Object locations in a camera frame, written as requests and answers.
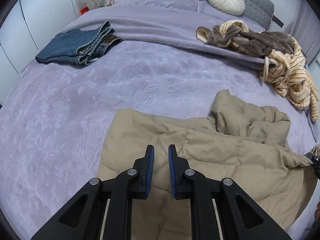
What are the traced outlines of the beige puffer jacket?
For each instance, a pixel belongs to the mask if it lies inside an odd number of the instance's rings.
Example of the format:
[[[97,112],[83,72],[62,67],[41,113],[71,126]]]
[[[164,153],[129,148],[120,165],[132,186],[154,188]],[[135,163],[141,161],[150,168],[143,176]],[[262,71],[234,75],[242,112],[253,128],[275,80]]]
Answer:
[[[289,117],[276,107],[217,93],[206,118],[174,119],[132,109],[117,111],[101,152],[98,177],[127,170],[151,144],[155,162],[150,196],[133,203],[133,239],[190,239],[190,204],[171,194],[168,146],[206,177],[235,182],[282,228],[307,207],[317,184],[310,160],[287,143]]]

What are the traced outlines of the brown cream striped fleece garment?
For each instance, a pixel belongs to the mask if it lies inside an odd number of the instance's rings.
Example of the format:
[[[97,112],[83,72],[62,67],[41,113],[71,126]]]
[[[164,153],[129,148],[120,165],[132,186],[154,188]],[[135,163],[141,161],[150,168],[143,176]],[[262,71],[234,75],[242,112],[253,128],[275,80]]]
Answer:
[[[260,79],[297,109],[308,109],[312,121],[319,119],[318,89],[293,36],[277,31],[255,32],[243,21],[231,20],[212,29],[198,27],[196,37],[207,45],[264,59]]]

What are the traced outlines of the purple bed blanket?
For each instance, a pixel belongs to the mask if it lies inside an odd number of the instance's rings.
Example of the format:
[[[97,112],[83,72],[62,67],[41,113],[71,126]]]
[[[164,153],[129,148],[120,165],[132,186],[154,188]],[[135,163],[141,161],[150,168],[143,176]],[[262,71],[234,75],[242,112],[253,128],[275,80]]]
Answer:
[[[292,152],[318,150],[309,110],[297,109],[260,79],[264,59],[197,39],[198,27],[231,20],[263,31],[205,1],[124,0],[87,12],[63,30],[93,30],[110,22],[121,42],[104,56],[84,68],[37,61],[25,67],[1,109],[1,209],[20,239],[31,239],[98,177],[104,140],[121,109],[206,118],[217,93],[227,90],[246,103],[285,113]],[[307,207],[284,229],[292,239],[309,233],[318,197],[316,187]]]

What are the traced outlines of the folded blue jeans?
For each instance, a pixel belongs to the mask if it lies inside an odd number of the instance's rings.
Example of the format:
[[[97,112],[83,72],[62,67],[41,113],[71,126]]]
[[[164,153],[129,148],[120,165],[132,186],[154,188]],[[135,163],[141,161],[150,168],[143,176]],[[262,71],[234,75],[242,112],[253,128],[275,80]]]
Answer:
[[[110,22],[93,30],[75,28],[57,34],[36,56],[38,63],[57,63],[84,68],[121,42]]]

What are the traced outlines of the round cream cushion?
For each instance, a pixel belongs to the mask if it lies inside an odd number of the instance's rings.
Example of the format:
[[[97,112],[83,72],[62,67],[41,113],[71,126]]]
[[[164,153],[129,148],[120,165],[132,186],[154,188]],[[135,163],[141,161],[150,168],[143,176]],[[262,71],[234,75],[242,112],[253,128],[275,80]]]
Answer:
[[[246,9],[244,0],[207,0],[215,9],[234,16],[242,15]]]

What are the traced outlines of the white wardrobe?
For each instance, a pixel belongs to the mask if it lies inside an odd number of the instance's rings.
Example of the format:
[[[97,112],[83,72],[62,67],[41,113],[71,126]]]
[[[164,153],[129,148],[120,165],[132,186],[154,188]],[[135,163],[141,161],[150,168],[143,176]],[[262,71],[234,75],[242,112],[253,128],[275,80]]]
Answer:
[[[18,0],[1,26],[1,103],[36,54],[80,16],[78,0]]]

